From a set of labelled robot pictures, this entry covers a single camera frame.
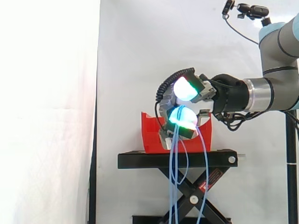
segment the warning label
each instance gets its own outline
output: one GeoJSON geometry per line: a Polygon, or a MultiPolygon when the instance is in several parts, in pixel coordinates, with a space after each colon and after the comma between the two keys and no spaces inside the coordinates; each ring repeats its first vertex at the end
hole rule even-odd
{"type": "MultiPolygon", "coordinates": [[[[223,174],[224,173],[219,169],[215,169],[213,172],[210,173],[208,190],[216,184],[216,182],[223,176],[223,174]]],[[[206,181],[203,181],[203,183],[199,186],[199,189],[203,193],[206,191],[206,181]]]]}

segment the red plastic container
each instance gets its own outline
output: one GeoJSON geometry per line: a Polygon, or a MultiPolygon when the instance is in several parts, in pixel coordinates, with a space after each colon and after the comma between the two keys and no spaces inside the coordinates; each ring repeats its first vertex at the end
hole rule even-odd
{"type": "MultiPolygon", "coordinates": [[[[163,148],[160,137],[159,137],[159,124],[156,118],[149,116],[147,113],[141,113],[142,119],[142,139],[147,154],[160,154],[160,153],[169,153],[170,150],[163,148]]],[[[164,118],[159,118],[160,122],[164,123],[164,118]]],[[[206,150],[211,150],[211,138],[212,138],[212,122],[211,116],[209,121],[199,127],[200,132],[204,138],[206,150]]],[[[203,146],[201,144],[200,137],[196,137],[191,140],[183,140],[186,150],[189,153],[203,152],[203,146]]],[[[184,152],[183,145],[179,142],[178,151],[184,152]]]]}

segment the metal pole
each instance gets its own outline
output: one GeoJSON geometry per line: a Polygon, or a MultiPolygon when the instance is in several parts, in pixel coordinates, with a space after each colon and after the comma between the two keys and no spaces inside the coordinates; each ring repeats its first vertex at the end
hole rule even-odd
{"type": "MultiPolygon", "coordinates": [[[[289,111],[296,116],[296,111],[289,111]]],[[[286,163],[288,187],[288,217],[289,224],[298,224],[297,198],[297,159],[296,159],[296,129],[295,122],[286,115],[286,163]]]]}

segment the green light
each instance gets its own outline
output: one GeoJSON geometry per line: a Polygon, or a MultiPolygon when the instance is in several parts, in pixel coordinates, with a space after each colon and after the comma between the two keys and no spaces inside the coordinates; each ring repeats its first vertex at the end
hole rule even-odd
{"type": "Polygon", "coordinates": [[[196,89],[194,89],[184,77],[176,81],[173,86],[173,91],[177,98],[183,101],[192,100],[198,94],[196,89]]]}
{"type": "Polygon", "coordinates": [[[178,120],[178,107],[171,112],[169,121],[177,124],[180,127],[195,130],[197,125],[197,117],[193,110],[184,107],[181,112],[181,117],[178,120]]]}

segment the gray robot arm segment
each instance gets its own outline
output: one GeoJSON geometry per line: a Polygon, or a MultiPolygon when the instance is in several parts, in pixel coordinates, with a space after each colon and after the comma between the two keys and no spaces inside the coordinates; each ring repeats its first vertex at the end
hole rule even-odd
{"type": "Polygon", "coordinates": [[[289,23],[270,24],[260,32],[263,78],[245,79],[247,111],[299,108],[299,14],[289,23]]]}

